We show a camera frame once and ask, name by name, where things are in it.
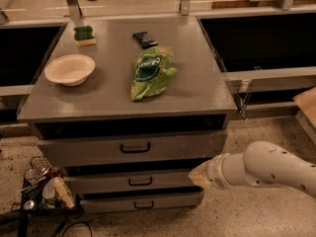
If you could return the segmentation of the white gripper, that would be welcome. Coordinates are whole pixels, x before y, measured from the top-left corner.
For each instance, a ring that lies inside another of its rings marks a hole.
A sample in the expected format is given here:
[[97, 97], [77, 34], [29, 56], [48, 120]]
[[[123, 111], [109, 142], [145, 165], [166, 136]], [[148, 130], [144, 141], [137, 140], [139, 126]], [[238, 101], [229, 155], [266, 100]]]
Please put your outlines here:
[[192, 182], [201, 188], [209, 189], [214, 185], [217, 189], [228, 190], [230, 184], [226, 180], [223, 172], [223, 163], [227, 154], [215, 156], [212, 160], [207, 160], [189, 173]]

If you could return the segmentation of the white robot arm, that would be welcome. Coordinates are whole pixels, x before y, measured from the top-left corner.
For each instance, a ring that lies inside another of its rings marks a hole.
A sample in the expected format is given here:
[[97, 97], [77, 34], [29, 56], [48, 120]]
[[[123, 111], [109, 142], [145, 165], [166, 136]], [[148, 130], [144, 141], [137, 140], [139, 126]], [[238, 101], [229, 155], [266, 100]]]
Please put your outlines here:
[[288, 186], [316, 198], [316, 166], [266, 141], [253, 142], [242, 153], [217, 155], [192, 169], [189, 178], [204, 189]]

